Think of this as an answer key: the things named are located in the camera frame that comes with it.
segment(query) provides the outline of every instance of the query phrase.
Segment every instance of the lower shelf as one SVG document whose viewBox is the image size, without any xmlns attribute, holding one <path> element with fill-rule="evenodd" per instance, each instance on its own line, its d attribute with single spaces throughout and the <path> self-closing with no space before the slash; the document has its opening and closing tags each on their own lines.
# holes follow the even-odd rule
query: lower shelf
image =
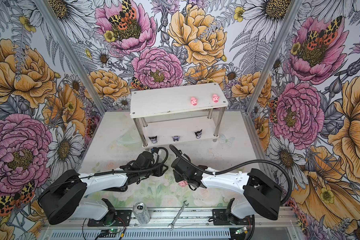
<svg viewBox="0 0 360 240">
<path fill-rule="evenodd" d="M 169 120 L 163 122 L 149 122 L 147 127 L 143 127 L 147 147 L 155 147 L 159 145 L 174 144 L 173 136 L 179 136 L 178 142 L 189 142 L 195 140 L 202 140 L 208 138 L 215 138 L 215 123 L 213 119 L 208 119 L 207 116 L 196 118 L 184 118 Z M 196 138 L 195 132 L 202 131 L 202 137 Z M 149 137 L 157 136 L 157 143 L 153 144 Z"/>
</svg>

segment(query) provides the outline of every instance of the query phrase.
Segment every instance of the chrome leg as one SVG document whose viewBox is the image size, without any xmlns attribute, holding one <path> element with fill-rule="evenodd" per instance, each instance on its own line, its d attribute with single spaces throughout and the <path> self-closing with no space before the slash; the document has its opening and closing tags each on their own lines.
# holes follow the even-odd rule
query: chrome leg
<svg viewBox="0 0 360 240">
<path fill-rule="evenodd" d="M 143 147 L 148 146 L 148 144 L 147 144 L 147 142 L 146 142 L 146 140 L 145 140 L 144 133 L 143 133 L 143 129 L 141 128 L 139 119 L 138 119 L 138 118 L 134 118 L 133 121 L 135 122 L 137 131 L 139 132 L 141 141 L 143 142 Z"/>
<path fill-rule="evenodd" d="M 145 118 L 141 118 L 141 122 L 143 123 L 143 127 L 148 127 L 148 124 L 145 121 Z"/>
<path fill-rule="evenodd" d="M 208 119 L 212 119 L 212 112 L 213 112 L 213 108 L 209 109 Z"/>
<path fill-rule="evenodd" d="M 224 111 L 225 111 L 225 107 L 220 108 L 219 118 L 217 119 L 215 133 L 213 134 L 214 137 L 219 136 L 219 129 L 220 129 L 221 119 L 223 118 Z"/>
</svg>

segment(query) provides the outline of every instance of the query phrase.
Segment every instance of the wrench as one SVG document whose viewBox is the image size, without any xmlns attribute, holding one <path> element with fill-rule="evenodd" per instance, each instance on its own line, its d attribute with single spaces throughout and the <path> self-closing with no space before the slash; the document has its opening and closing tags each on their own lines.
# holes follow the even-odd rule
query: wrench
<svg viewBox="0 0 360 240">
<path fill-rule="evenodd" d="M 168 225 L 168 227 L 170 228 L 169 230 L 173 230 L 173 225 L 175 224 L 175 222 L 178 220 L 178 218 L 180 217 L 180 214 L 183 212 L 184 208 L 186 208 L 189 204 L 185 204 L 187 201 L 183 202 L 183 206 L 181 207 L 180 211 L 177 213 L 175 219 L 172 221 L 172 223 L 170 223 Z"/>
</svg>

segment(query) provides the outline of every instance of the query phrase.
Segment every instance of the pig figurine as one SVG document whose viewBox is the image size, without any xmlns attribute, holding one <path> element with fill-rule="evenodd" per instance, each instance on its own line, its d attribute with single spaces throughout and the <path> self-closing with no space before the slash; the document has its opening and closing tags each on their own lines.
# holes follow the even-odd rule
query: pig figurine
<svg viewBox="0 0 360 240">
<path fill-rule="evenodd" d="M 219 101 L 219 96 L 217 94 L 213 94 L 212 95 L 212 101 L 214 101 L 215 103 L 217 103 Z"/>
<path fill-rule="evenodd" d="M 193 106 L 196 106 L 197 105 L 197 99 L 195 97 L 191 97 L 191 104 Z"/>
</svg>

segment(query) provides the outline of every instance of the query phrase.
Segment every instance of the shelf top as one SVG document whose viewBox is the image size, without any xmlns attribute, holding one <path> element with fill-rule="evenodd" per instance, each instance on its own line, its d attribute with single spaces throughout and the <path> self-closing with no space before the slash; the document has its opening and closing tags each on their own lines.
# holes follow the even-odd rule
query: shelf top
<svg viewBox="0 0 360 240">
<path fill-rule="evenodd" d="M 220 97 L 217 103 L 212 101 L 213 94 Z M 197 98 L 196 106 L 191 104 L 191 97 Z M 134 91 L 131 94 L 130 116 L 131 118 L 143 118 L 227 106 L 228 100 L 219 84 L 204 83 Z"/>
</svg>

